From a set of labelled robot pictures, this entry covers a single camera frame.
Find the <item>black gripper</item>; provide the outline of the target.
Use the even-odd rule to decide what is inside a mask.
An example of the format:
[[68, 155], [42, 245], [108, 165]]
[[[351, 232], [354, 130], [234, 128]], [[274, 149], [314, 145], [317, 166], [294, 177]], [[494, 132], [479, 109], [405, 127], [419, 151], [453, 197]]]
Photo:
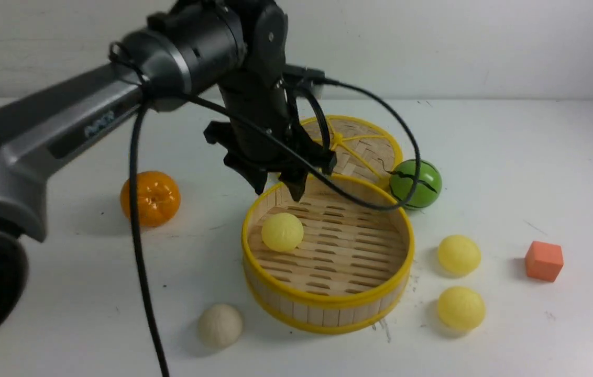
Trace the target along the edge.
[[[327, 119], [308, 89], [285, 87], [282, 73], [266, 83], [251, 71], [232, 72], [219, 88], [229, 121], [211, 122], [204, 131], [205, 139], [227, 149], [227, 166], [237, 170], [256, 195], [265, 191], [268, 172], [281, 172], [280, 181], [294, 202], [304, 195], [308, 172], [304, 164], [278, 147], [278, 142], [324, 174], [333, 173], [337, 158], [330, 149]], [[301, 126], [296, 104], [299, 96], [311, 104], [323, 141], [316, 142]]]

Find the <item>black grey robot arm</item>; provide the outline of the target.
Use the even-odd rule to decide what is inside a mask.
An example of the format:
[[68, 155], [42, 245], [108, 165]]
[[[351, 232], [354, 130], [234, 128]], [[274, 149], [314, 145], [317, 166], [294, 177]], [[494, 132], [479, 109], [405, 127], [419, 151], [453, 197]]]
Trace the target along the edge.
[[111, 46], [109, 62], [0, 107], [0, 325], [26, 285], [19, 243], [47, 236], [47, 182], [141, 109], [172, 112], [217, 86], [229, 122], [210, 144], [260, 194], [277, 172], [294, 200], [307, 164], [330, 175], [336, 157], [299, 124], [294, 97], [315, 98], [321, 71], [286, 64], [288, 18], [273, 1], [177, 1]]

